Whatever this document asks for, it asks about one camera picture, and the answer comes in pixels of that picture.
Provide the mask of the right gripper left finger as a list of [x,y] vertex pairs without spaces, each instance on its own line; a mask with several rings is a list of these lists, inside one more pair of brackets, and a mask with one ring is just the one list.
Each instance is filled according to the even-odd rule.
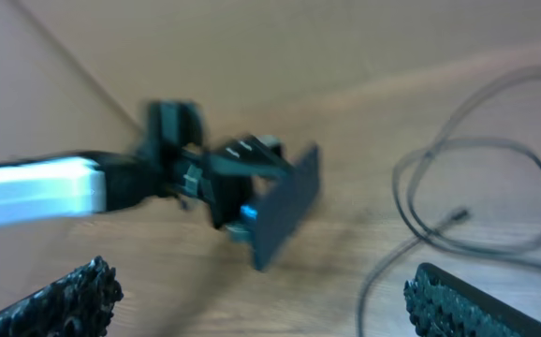
[[0,337],[108,334],[124,294],[116,270],[101,257],[0,311]]

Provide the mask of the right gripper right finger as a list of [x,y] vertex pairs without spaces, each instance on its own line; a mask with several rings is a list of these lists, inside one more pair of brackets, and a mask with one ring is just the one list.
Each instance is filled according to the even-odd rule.
[[431,263],[403,289],[406,311],[422,337],[541,337],[541,322]]

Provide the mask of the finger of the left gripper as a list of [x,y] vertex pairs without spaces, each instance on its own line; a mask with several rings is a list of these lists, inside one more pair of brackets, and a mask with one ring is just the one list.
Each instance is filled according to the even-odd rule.
[[252,205],[242,205],[238,218],[225,225],[228,237],[234,242],[251,243],[253,240],[251,226],[256,222],[257,216],[258,210]]
[[275,136],[245,135],[229,139],[206,154],[213,173],[221,176],[283,177],[293,166],[283,157],[283,143]]

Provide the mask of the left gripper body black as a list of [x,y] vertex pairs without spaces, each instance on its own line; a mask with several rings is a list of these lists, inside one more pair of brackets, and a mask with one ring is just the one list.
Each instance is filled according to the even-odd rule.
[[221,176],[213,173],[206,154],[181,150],[176,158],[176,192],[196,198],[209,207],[212,226],[216,229],[236,220],[240,207],[255,194],[255,176]]

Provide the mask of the blue Galaxy smartphone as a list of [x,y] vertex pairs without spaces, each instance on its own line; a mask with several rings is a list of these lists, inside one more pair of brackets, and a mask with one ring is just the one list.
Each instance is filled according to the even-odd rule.
[[313,145],[265,195],[241,207],[257,271],[270,265],[312,208],[321,185],[320,159],[320,148]]

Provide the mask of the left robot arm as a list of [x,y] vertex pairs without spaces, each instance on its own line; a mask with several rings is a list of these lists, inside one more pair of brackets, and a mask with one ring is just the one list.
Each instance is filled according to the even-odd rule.
[[146,132],[128,154],[87,151],[0,163],[0,227],[35,220],[117,212],[151,197],[201,201],[212,225],[278,214],[293,227],[306,213],[316,184],[283,158],[274,137],[247,136],[211,149],[195,103],[155,100]]

